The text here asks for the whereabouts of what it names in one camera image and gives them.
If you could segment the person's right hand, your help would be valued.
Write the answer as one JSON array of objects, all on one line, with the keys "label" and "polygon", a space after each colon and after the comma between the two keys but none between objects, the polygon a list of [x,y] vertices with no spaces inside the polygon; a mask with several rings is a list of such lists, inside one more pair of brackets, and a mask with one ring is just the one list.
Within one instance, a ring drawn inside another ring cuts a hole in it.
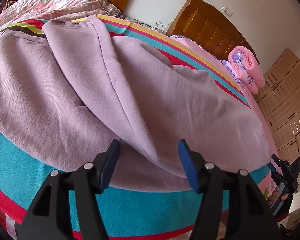
[{"label": "person's right hand", "polygon": [[[275,202],[277,201],[277,199],[278,199],[279,196],[280,196],[279,190],[280,190],[280,188],[277,187],[277,188],[272,192],[272,194],[269,196],[269,198],[268,198],[268,205],[272,205],[273,203],[275,203]],[[285,201],[285,200],[288,198],[288,196],[289,196],[289,194],[286,193],[286,194],[284,194],[284,195],[281,196],[281,199],[282,199],[283,201]]]}]

